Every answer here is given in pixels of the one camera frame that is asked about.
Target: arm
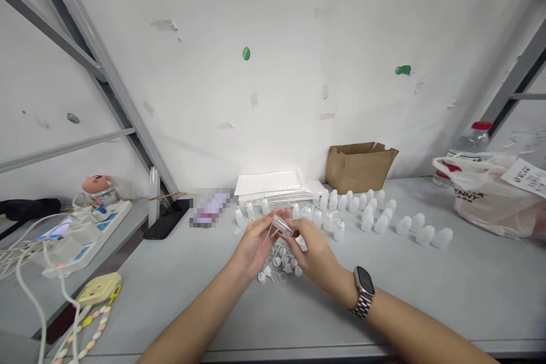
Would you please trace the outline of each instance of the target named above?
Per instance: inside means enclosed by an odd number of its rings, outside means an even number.
[[[279,216],[290,209],[279,209]],[[270,237],[273,212],[251,223],[226,266],[199,296],[163,330],[138,364],[199,363],[250,281],[262,269],[277,236]]]
[[[354,275],[339,264],[326,237],[308,219],[286,221],[305,239],[307,252],[303,253],[293,238],[281,236],[305,274],[346,308],[354,309],[359,296]],[[439,321],[378,287],[365,321],[409,364],[497,363]]]

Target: metal watch band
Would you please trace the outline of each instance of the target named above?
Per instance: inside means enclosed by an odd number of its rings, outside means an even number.
[[[364,320],[370,311],[371,301],[373,297],[364,294],[364,292],[359,289],[360,296],[358,296],[357,306],[353,310],[353,314],[359,319]]]

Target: smartwatch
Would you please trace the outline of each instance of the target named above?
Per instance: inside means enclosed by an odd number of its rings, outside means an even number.
[[[360,266],[354,268],[354,282],[359,296],[357,306],[352,311],[355,316],[364,320],[370,311],[371,302],[374,300],[374,285],[371,282],[370,274]]]

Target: person's left hand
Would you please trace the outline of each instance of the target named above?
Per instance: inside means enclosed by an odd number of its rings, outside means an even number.
[[[276,231],[274,226],[269,231],[274,215],[290,218],[292,217],[292,208],[274,209],[252,222],[246,228],[232,256],[232,260],[241,266],[248,279],[253,279],[260,273],[273,244],[279,238],[278,233],[272,236],[272,232]]]

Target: red bottle cap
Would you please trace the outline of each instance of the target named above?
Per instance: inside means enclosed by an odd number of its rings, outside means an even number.
[[[492,122],[487,121],[477,121],[472,124],[473,129],[481,129],[481,130],[490,130],[493,127]]]

